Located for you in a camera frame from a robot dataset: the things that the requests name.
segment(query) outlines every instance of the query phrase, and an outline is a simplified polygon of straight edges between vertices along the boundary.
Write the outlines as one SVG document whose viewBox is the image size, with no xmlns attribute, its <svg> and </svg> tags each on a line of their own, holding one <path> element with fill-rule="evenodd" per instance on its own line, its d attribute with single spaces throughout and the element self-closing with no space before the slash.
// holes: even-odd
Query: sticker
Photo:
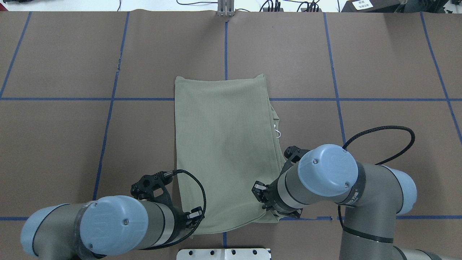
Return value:
<svg viewBox="0 0 462 260">
<path fill-rule="evenodd" d="M 355 2 L 353 2 L 353 5 L 354 5 L 354 8 L 356 8 L 356 10 L 363 10 L 363 9 L 374 7 L 371 4 L 371 1 L 369 1 L 369 0 L 355 1 Z"/>
</svg>

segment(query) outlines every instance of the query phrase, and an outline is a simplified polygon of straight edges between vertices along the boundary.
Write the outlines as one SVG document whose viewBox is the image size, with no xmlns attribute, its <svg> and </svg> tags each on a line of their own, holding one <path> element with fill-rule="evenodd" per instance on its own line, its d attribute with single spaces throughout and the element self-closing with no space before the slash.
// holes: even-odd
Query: gray robot arm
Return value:
<svg viewBox="0 0 462 260">
<path fill-rule="evenodd" d="M 40 260 L 95 260 L 181 242 L 203 219 L 205 194 L 197 181 L 204 195 L 204 209 L 197 207 L 185 213 L 174 207 L 165 185 L 180 172 L 185 171 L 143 176 L 132 185 L 135 198 L 108 196 L 83 204 L 41 209 L 23 227 L 23 249 Z M 155 196 L 157 189 L 164 193 Z"/>
<path fill-rule="evenodd" d="M 257 181 L 252 192 L 263 208 L 291 217 L 321 200 L 345 205 L 340 260 L 433 259 L 423 251 L 393 247 L 396 215 L 409 212 L 417 199 L 411 177 L 357 162 L 340 146 L 325 144 L 307 152 L 270 185 Z"/>
</svg>

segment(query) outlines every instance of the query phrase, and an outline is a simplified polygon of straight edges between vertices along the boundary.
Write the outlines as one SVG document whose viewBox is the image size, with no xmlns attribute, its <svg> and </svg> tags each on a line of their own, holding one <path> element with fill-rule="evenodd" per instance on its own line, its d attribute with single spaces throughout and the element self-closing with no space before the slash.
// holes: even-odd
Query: white floor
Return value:
<svg viewBox="0 0 462 260">
<path fill-rule="evenodd" d="M 175 0 L 121 0 L 121 11 L 145 9 L 149 11 L 202 11 L 217 10 L 217 4 L 197 4 L 182 6 Z M 201 0 L 179 0 L 180 3 L 191 3 Z M 265 0 L 235 0 L 234 7 L 244 8 L 257 12 Z M 340 8 L 343 8 L 346 0 L 340 0 Z M 2 3 L 9 11 L 116 11 L 119 0 L 34 0 L 28 3 L 7 2 Z M 338 12 L 337 0 L 320 0 L 318 3 L 323 12 Z M 295 12 L 298 3 L 281 1 L 281 7 L 285 12 Z M 446 10 L 454 13 L 462 13 L 462 6 L 455 6 L 449 2 L 445 5 Z"/>
</svg>

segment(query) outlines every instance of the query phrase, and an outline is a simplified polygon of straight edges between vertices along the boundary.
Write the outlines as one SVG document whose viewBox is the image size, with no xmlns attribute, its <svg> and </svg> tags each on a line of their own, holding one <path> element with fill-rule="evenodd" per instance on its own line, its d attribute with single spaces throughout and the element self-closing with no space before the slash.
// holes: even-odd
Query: green towel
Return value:
<svg viewBox="0 0 462 260">
<path fill-rule="evenodd" d="M 275 180 L 285 162 L 274 126 L 278 122 L 263 75 L 225 81 L 176 78 L 177 168 L 196 176 L 207 197 L 206 218 L 196 234 L 279 221 L 251 191 L 256 180 Z M 178 175 L 178 183 L 184 211 L 202 205 L 191 178 Z"/>
</svg>

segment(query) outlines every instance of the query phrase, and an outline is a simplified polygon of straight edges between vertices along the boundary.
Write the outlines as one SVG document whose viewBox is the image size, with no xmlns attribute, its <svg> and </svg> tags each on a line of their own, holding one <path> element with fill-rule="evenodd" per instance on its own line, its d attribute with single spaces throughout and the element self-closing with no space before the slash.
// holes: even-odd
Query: light blue joint cap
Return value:
<svg viewBox="0 0 462 260">
<path fill-rule="evenodd" d="M 80 238 L 94 253 L 118 255 L 134 249 L 147 226 L 146 209 L 138 200 L 108 196 L 88 206 L 80 222 Z"/>
<path fill-rule="evenodd" d="M 42 224 L 43 220 L 50 215 L 52 211 L 55 209 L 69 204 L 60 204 L 57 206 L 51 206 L 47 208 L 43 208 L 41 210 L 37 210 L 34 214 L 32 214 L 26 221 L 23 226 L 23 230 L 21 231 L 21 245 L 23 245 L 23 249 L 27 254 L 31 256 L 37 257 L 34 253 L 34 237 L 35 233 L 37 232 L 40 224 Z"/>
<path fill-rule="evenodd" d="M 302 157 L 298 177 L 312 193 L 333 197 L 346 193 L 356 183 L 358 165 L 342 147 L 324 144 Z"/>
<path fill-rule="evenodd" d="M 385 165 L 381 166 L 387 168 L 393 173 L 393 175 L 398 180 L 401 186 L 401 190 L 403 192 L 403 207 L 397 213 L 397 215 L 408 213 L 409 211 L 411 211 L 412 206 L 414 206 L 414 203 L 417 201 L 417 187 L 415 186 L 414 181 L 412 180 L 411 176 L 409 176 L 405 172 L 392 169 Z"/>
</svg>

